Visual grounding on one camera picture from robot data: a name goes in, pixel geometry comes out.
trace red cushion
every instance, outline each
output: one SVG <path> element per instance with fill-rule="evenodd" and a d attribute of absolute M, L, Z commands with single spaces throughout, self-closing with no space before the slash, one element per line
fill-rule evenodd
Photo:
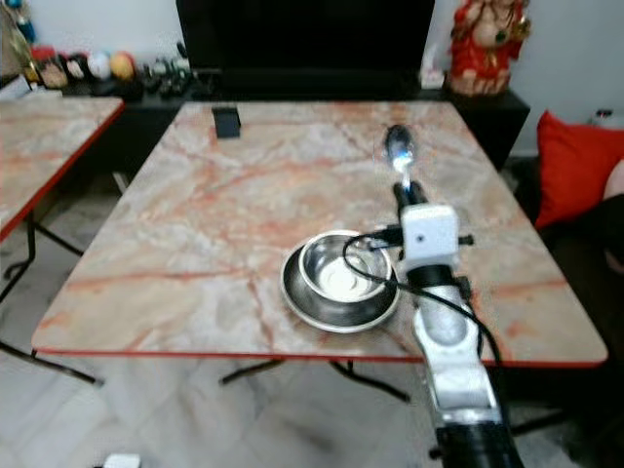
<path fill-rule="evenodd" d="M 624 159 L 624 131 L 568 125 L 544 112 L 537 125 L 542 202 L 536 227 L 572 220 L 600 203 Z"/>

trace red figurine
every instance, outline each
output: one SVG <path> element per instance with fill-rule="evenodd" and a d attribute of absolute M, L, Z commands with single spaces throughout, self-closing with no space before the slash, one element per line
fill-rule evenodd
<path fill-rule="evenodd" d="M 510 59 L 518 59 L 530 21 L 524 0 L 463 0 L 451 33 L 450 88 L 459 94 L 496 95 L 509 85 Z"/>

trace floor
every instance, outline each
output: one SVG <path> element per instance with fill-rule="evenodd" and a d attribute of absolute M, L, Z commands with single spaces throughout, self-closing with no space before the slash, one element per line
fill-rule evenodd
<path fill-rule="evenodd" d="M 43 224 L 87 248 L 118 198 L 112 185 L 66 196 Z M 0 336 L 22 349 L 77 261 L 40 235 L 37 248 L 35 263 L 0 306 Z M 23 232 L 0 253 L 3 270 L 24 257 Z M 288 363 L 224 388 L 219 377 L 249 361 L 58 361 L 105 384 L 92 387 L 0 355 L 0 468 L 91 468 L 111 452 L 139 453 L 143 468 L 442 466 L 427 456 L 434 436 L 416 366 L 356 366 L 409 390 L 414 403 L 407 406 L 324 364 Z M 512 417 L 543 412 L 513 407 Z M 589 466 L 571 462 L 562 448 L 580 437 L 567 423 L 517 443 L 527 468 Z"/>

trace marble tabletop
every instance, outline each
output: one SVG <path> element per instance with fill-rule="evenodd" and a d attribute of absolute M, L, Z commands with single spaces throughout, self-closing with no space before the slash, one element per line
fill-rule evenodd
<path fill-rule="evenodd" d="M 117 97 L 0 102 L 0 240 L 122 108 Z"/>
<path fill-rule="evenodd" d="M 395 221 L 379 160 L 392 124 L 418 142 L 413 176 L 455 206 L 461 270 L 512 366 L 593 366 L 605 346 L 513 195 L 448 103 L 238 103 L 217 139 L 187 103 L 33 336 L 39 352 L 420 361 L 402 297 L 382 326 L 318 331 L 284 304 L 279 271 L 301 241 Z"/>

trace metal bowl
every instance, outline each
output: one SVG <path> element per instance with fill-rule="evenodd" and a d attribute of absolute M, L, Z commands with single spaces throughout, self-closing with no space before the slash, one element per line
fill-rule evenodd
<path fill-rule="evenodd" d="M 326 332 L 355 333 L 381 324 L 396 310 L 396 288 L 382 288 L 377 295 L 359 302 L 339 302 L 317 294 L 300 273 L 302 251 L 303 246 L 299 246 L 287 257 L 280 286 L 287 305 L 305 323 Z"/>
<path fill-rule="evenodd" d="M 335 230 L 310 239 L 299 256 L 303 280 L 314 293 L 342 303 L 362 302 L 381 293 L 385 286 L 358 275 L 342 258 L 345 242 L 357 236 L 356 231 Z M 358 269 L 386 280 L 392 275 L 390 257 L 384 251 L 358 249 L 356 242 L 347 253 Z"/>

